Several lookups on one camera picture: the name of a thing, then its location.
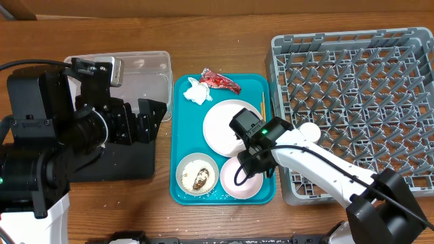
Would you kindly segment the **pink bowl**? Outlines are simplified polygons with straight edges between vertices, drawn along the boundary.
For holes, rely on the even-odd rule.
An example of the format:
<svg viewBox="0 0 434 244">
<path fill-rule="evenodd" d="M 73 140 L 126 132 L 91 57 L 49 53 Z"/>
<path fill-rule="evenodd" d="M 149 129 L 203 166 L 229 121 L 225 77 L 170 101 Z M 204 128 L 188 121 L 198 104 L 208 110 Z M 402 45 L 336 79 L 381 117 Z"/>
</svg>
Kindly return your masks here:
<svg viewBox="0 0 434 244">
<path fill-rule="evenodd" d="M 256 195 L 263 184 L 263 175 L 256 174 L 241 186 L 235 185 L 235 173 L 241 166 L 237 157 L 232 157 L 224 163 L 220 170 L 220 183 L 225 192 L 236 199 L 249 199 Z"/>
</svg>

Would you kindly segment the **wooden chopstick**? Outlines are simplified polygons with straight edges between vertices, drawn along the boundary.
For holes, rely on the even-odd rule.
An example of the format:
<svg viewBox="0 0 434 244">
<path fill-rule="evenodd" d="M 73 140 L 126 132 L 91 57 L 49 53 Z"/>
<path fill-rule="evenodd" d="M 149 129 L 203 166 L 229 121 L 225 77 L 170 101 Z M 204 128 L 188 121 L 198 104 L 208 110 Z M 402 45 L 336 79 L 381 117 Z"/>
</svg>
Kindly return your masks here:
<svg viewBox="0 0 434 244">
<path fill-rule="evenodd" d="M 262 115 L 262 120 L 264 122 L 267 122 L 266 108 L 265 108 L 265 103 L 264 102 L 260 103 L 260 112 L 261 112 L 261 115 Z"/>
<path fill-rule="evenodd" d="M 265 95 L 264 92 L 262 92 L 262 102 L 260 103 L 261 106 L 261 115 L 265 122 L 267 122 L 267 108 L 266 108 L 266 102 L 265 102 Z"/>
</svg>

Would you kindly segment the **white round plate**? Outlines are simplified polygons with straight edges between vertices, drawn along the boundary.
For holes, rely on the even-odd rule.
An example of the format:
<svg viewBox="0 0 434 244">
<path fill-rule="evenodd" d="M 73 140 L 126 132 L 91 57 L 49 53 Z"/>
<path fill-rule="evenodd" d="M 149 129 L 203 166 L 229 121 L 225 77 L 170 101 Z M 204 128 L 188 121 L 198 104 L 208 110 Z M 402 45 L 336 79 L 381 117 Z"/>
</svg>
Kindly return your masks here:
<svg viewBox="0 0 434 244">
<path fill-rule="evenodd" d="M 262 118 L 260 112 L 251 104 L 242 100 L 225 100 L 217 103 L 207 112 L 203 120 L 203 136 L 208 146 L 224 157 L 235 157 L 245 150 L 241 139 L 229 127 L 232 118 L 246 108 Z"/>
</svg>

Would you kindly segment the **white cup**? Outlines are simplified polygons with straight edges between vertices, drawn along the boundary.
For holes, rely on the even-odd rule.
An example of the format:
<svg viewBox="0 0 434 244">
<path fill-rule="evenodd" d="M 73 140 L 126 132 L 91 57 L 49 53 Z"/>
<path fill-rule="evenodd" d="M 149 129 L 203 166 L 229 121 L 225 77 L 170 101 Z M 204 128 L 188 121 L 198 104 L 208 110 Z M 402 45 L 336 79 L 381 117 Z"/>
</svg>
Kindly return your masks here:
<svg viewBox="0 0 434 244">
<path fill-rule="evenodd" d="M 317 143 L 321 137 L 321 130 L 318 125 L 311 122 L 303 123 L 298 130 L 310 142 Z"/>
</svg>

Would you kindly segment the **grey bowl with rice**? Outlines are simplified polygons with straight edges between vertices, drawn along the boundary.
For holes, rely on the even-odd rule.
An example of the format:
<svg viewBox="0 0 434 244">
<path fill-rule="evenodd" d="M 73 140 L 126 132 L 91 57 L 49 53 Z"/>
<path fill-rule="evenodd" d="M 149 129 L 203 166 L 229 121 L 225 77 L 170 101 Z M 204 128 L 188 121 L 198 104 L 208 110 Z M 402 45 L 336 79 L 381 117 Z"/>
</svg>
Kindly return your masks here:
<svg viewBox="0 0 434 244">
<path fill-rule="evenodd" d="M 194 197 L 211 193 L 218 179 L 219 169 L 215 160 L 200 152 L 185 156 L 176 168 L 178 186 Z"/>
</svg>

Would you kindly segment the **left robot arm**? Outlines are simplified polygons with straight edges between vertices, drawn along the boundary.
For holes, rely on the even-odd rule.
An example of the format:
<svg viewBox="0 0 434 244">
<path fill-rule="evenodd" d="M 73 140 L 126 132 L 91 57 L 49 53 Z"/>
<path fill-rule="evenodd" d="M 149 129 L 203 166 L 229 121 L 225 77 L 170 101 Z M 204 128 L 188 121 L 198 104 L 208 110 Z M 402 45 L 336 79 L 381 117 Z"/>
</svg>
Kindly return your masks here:
<svg viewBox="0 0 434 244">
<path fill-rule="evenodd" d="M 1 153 L 1 237 L 7 243 L 66 243 L 70 176 L 107 143 L 152 142 L 167 110 L 139 99 L 134 114 L 110 94 L 113 68 L 34 66 L 7 79 L 14 142 Z"/>
</svg>

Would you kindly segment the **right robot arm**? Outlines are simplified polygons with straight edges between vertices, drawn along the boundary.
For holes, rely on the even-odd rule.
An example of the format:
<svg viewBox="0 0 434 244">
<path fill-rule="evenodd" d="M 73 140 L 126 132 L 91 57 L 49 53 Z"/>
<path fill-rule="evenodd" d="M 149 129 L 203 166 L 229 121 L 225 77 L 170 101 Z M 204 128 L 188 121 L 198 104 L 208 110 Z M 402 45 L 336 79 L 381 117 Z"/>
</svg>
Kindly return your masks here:
<svg viewBox="0 0 434 244">
<path fill-rule="evenodd" d="M 286 167 L 340 203 L 347 220 L 327 237 L 328 243 L 413 243 L 433 227 L 406 181 L 392 169 L 377 174 L 348 163 L 279 117 L 266 123 L 244 111 L 229 126 L 245 145 L 238 159 L 247 177 Z"/>
</svg>

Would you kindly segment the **clear plastic container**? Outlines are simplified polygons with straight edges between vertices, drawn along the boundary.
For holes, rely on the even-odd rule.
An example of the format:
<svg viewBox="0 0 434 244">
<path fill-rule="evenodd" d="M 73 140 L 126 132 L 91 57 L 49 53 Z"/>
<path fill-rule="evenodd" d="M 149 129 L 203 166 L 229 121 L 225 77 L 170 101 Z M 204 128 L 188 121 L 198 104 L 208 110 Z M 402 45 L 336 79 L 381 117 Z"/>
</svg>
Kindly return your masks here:
<svg viewBox="0 0 434 244">
<path fill-rule="evenodd" d="M 138 99 L 164 102 L 167 111 L 162 119 L 172 118 L 173 74 L 170 55 L 166 51 L 116 52 L 78 55 L 78 58 L 95 60 L 98 57 L 113 56 L 123 60 L 123 83 L 121 87 L 110 88 L 112 97 L 130 103 L 133 113 L 139 113 Z"/>
</svg>

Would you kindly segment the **black plastic tray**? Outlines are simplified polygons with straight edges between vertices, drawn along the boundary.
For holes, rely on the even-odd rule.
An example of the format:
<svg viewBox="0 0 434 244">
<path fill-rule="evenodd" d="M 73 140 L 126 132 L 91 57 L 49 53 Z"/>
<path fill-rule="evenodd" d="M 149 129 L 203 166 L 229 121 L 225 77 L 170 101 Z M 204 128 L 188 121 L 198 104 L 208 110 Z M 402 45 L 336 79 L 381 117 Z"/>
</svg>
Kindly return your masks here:
<svg viewBox="0 0 434 244">
<path fill-rule="evenodd" d="M 94 152 L 77 158 L 71 182 L 100 182 L 149 179 L 155 173 L 156 136 L 160 122 L 150 123 L 153 133 L 149 143 L 131 145 L 108 143 Z"/>
</svg>

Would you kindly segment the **crumpled white napkin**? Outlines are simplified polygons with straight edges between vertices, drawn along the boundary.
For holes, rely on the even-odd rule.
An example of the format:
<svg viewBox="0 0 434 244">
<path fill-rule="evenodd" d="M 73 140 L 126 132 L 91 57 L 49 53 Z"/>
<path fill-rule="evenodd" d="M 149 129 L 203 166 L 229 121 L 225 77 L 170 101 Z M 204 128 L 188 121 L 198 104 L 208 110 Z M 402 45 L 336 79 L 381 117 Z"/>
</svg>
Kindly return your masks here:
<svg viewBox="0 0 434 244">
<path fill-rule="evenodd" d="M 200 83 L 193 77 L 188 78 L 191 87 L 188 88 L 184 93 L 184 97 L 191 102 L 198 105 L 202 105 L 205 101 L 212 101 L 213 98 L 210 95 L 210 88 L 206 83 Z"/>
</svg>

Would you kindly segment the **teal plastic tray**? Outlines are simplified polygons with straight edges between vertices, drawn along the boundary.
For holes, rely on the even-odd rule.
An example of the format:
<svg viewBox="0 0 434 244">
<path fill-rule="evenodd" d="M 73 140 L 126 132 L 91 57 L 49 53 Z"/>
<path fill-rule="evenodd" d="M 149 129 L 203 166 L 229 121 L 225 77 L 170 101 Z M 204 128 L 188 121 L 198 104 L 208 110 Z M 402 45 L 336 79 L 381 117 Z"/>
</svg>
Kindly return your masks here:
<svg viewBox="0 0 434 244">
<path fill-rule="evenodd" d="M 174 85 L 174 105 L 172 114 L 172 146 L 170 160 L 170 194 L 181 205 L 263 205 L 268 203 L 276 193 L 275 176 L 265 178 L 262 188 L 253 197 L 245 200 L 229 196 L 217 183 L 214 189 L 202 196 L 194 197 L 185 193 L 176 181 L 176 169 L 183 158 L 192 153 L 203 153 L 215 160 L 218 167 L 222 167 L 228 160 L 226 157 L 214 152 L 205 142 L 203 136 L 203 120 L 213 105 L 224 100 L 243 100 L 256 109 L 260 103 L 266 104 L 266 118 L 271 118 L 271 102 L 267 80 L 258 74 L 226 74 L 226 77 L 241 87 L 236 95 L 227 89 L 212 89 L 212 101 L 205 101 L 202 105 L 187 100 L 183 93 L 191 87 L 188 78 L 184 75 Z"/>
</svg>

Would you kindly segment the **red crumpled wrapper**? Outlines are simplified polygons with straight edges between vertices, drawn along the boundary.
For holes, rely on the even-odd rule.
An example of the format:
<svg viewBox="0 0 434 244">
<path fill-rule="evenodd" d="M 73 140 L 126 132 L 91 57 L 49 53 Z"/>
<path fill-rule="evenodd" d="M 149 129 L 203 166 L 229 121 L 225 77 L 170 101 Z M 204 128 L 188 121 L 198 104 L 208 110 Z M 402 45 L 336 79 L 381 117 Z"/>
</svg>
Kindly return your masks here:
<svg viewBox="0 0 434 244">
<path fill-rule="evenodd" d="M 239 95 L 241 92 L 241 87 L 236 82 L 210 70 L 209 68 L 204 68 L 199 82 L 205 83 L 214 89 L 228 89 L 237 95 Z"/>
</svg>

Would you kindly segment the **black bar at bottom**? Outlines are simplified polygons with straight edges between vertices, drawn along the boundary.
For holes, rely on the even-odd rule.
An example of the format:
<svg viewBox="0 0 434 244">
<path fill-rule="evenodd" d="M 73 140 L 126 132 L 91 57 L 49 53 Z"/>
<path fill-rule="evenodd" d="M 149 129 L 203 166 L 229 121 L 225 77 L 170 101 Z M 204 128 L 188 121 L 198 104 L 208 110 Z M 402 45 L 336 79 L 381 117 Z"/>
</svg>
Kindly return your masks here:
<svg viewBox="0 0 434 244">
<path fill-rule="evenodd" d="M 226 238 L 226 239 L 179 239 L 150 238 L 144 231 L 115 232 L 105 239 L 89 239 L 85 244 L 139 243 L 139 244 L 320 244 L 325 235 L 292 235 L 291 237 Z"/>
</svg>

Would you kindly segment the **grey dish rack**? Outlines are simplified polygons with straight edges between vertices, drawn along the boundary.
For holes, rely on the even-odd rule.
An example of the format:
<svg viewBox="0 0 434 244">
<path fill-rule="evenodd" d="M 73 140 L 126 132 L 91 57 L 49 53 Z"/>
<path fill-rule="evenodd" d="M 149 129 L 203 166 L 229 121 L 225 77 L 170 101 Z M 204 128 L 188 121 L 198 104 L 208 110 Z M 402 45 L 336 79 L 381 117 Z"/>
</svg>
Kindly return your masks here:
<svg viewBox="0 0 434 244">
<path fill-rule="evenodd" d="M 319 126 L 319 145 L 393 169 L 433 195 L 433 33 L 423 27 L 277 35 L 266 60 L 274 114 Z"/>
</svg>

